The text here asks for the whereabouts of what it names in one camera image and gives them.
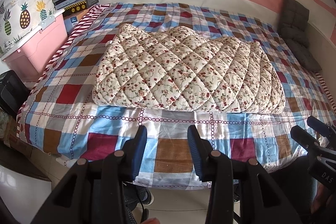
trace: pink plastic storage box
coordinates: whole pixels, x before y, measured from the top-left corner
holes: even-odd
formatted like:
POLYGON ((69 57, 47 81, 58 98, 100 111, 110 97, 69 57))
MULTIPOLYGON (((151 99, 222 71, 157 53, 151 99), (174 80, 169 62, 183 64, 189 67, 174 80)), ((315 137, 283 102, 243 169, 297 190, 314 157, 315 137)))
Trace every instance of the pink plastic storage box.
POLYGON ((60 9, 48 16, 1 57, 22 82, 37 81, 54 53, 66 42, 63 12, 60 9))

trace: screw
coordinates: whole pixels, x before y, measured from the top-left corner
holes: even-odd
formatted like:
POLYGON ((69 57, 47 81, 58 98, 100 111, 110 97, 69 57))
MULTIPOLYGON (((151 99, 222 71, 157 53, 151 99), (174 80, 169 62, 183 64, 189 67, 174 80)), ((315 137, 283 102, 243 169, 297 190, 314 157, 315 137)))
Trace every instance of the screw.
POLYGON ((258 161, 256 159, 249 159, 249 164, 250 165, 257 165, 258 161))
POLYGON ((114 155, 116 157, 122 157, 124 154, 125 154, 125 152, 123 150, 114 151, 114 155))
POLYGON ((77 160, 78 165, 84 165, 85 163, 86 163, 86 159, 81 158, 81 159, 77 160))
POLYGON ((221 152, 219 150, 212 150, 210 154, 213 157, 219 157, 221 155, 221 152))

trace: black speaker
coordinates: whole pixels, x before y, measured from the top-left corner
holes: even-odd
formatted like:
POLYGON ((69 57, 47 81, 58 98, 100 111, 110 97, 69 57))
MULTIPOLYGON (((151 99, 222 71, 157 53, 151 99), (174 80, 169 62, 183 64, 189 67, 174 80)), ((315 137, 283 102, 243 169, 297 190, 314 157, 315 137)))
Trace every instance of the black speaker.
POLYGON ((0 107, 16 120, 17 112, 29 96, 28 88, 13 70, 0 75, 0 107))

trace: black cable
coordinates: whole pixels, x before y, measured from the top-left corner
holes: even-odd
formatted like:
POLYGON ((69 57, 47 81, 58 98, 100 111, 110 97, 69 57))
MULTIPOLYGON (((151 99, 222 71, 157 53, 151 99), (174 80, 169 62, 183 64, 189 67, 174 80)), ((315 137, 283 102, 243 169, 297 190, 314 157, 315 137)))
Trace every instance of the black cable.
POLYGON ((141 207, 142 207, 141 222, 144 222, 148 218, 148 213, 147 213, 148 209, 144 208, 142 200, 141 200, 141 198, 139 196, 139 192, 138 192, 138 189, 137 189, 136 185, 133 184, 133 186, 135 188, 136 196, 137 196, 138 200, 140 201, 140 204, 141 204, 141 207))

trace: tile floor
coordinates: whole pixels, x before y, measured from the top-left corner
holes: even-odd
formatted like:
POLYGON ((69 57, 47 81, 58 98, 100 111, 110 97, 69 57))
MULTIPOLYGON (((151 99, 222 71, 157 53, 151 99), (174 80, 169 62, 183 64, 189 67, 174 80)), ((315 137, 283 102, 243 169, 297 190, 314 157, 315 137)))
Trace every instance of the tile floor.
MULTIPOLYGON (((31 153, 30 161, 52 181, 52 188, 62 179, 68 168, 59 164, 55 156, 49 156, 39 149, 31 153)), ((155 201, 150 206, 150 218, 156 217, 161 224, 204 224, 209 203, 210 190, 181 191, 168 189, 151 189, 155 201)), ((234 206, 239 214, 239 203, 234 206)), ((133 211, 137 221, 141 218, 142 209, 138 205, 133 211)))

